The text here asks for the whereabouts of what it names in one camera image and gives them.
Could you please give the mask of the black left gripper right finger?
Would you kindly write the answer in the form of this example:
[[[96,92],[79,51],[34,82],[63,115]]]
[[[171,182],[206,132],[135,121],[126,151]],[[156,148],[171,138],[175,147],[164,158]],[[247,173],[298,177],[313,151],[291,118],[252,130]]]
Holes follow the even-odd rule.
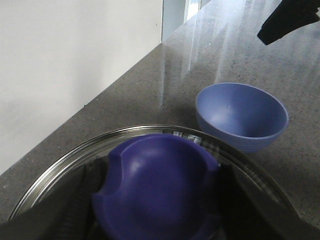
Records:
[[[239,184],[230,165],[217,174],[217,205],[228,240],[318,240],[320,230],[264,194],[261,208]]]

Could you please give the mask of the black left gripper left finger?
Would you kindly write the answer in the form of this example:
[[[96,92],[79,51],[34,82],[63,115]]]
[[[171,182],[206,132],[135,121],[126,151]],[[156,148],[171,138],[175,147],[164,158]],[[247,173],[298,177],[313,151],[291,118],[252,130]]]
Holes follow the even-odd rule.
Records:
[[[103,158],[83,165],[59,189],[1,224],[2,240],[85,240],[94,219],[92,194],[107,174]]]

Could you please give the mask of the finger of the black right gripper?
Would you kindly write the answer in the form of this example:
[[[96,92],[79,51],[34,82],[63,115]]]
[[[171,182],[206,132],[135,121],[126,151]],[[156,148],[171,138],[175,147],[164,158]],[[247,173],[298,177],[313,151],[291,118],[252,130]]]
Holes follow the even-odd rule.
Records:
[[[283,0],[261,26],[257,37],[264,45],[304,26],[320,21],[318,0]]]

